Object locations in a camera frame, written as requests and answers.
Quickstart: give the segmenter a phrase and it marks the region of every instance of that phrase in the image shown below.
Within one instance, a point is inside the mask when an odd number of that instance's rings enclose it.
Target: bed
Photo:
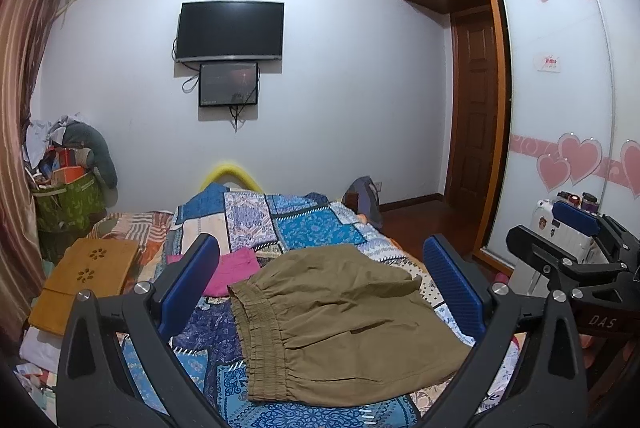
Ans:
[[[168,259],[184,253],[200,233],[218,240],[221,255],[244,246],[254,249],[264,267],[291,249],[349,243],[370,259],[400,267],[412,277],[420,277],[421,296],[436,314],[467,345],[436,284],[418,260],[379,233],[366,221],[339,202],[325,196],[265,195],[253,191],[230,191],[210,183],[175,213],[148,212],[110,214],[97,223],[89,236],[103,239],[129,239],[140,245],[140,270],[135,281],[155,280]],[[232,428],[271,428],[293,426],[312,420],[326,428],[412,426],[433,405],[450,379],[415,391],[405,397],[362,409],[312,408],[294,403],[254,404],[246,400],[246,375],[234,317],[228,298],[202,298],[185,330],[171,339],[180,363],[191,379],[216,407]],[[164,411],[153,391],[135,350],[126,335],[120,338],[124,358],[143,397],[152,408]],[[519,354],[517,340],[511,342],[503,364],[495,376],[479,411],[496,405],[504,393]],[[55,375],[50,376],[55,382]],[[48,413],[54,413],[49,396]]]

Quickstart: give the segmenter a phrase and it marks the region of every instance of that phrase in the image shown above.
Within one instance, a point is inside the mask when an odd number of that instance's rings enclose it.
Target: wooden door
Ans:
[[[480,217],[494,158],[497,50],[490,10],[452,17],[454,108],[447,201]]]

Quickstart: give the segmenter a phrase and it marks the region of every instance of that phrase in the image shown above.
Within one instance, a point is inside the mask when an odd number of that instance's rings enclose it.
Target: backpack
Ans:
[[[382,215],[380,214],[380,197],[371,178],[366,175],[356,179],[342,197],[342,204],[347,204],[348,196],[358,196],[357,213],[366,216],[369,224],[378,231],[382,230]]]

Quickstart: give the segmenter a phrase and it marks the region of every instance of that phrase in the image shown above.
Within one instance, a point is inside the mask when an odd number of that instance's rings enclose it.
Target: elastic waistband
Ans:
[[[229,286],[229,291],[247,368],[248,399],[289,400],[284,345],[269,300],[248,280]]]

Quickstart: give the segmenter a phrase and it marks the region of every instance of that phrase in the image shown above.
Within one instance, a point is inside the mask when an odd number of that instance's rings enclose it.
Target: blue patterned quilt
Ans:
[[[164,268],[168,255],[184,253],[203,232],[216,237],[221,255],[244,246],[253,248],[261,266],[290,249],[355,245],[375,261],[402,267],[413,277],[422,278],[422,297],[463,342],[468,345],[475,342],[460,332],[428,274],[388,238],[363,224],[350,209],[339,202],[330,203],[323,195],[264,195],[229,191],[212,183],[176,210],[156,276]],[[228,298],[201,299],[184,332],[175,336],[171,343],[177,354],[191,357],[178,359],[232,428],[369,428],[373,426],[372,422],[385,428],[408,428],[428,410],[445,386],[437,385],[410,396],[360,408],[312,408],[288,402],[251,403],[246,400],[244,364]],[[148,404],[160,410],[162,405],[156,401],[157,397],[148,391],[144,371],[136,366],[133,347],[129,345],[124,349],[127,361],[130,360],[136,372],[134,381],[145,391],[145,401],[148,398]],[[513,373],[517,353],[517,347],[510,349],[480,410],[497,404],[502,397]],[[203,379],[200,367],[205,356],[208,360]],[[194,368],[197,368],[197,374],[194,374]]]

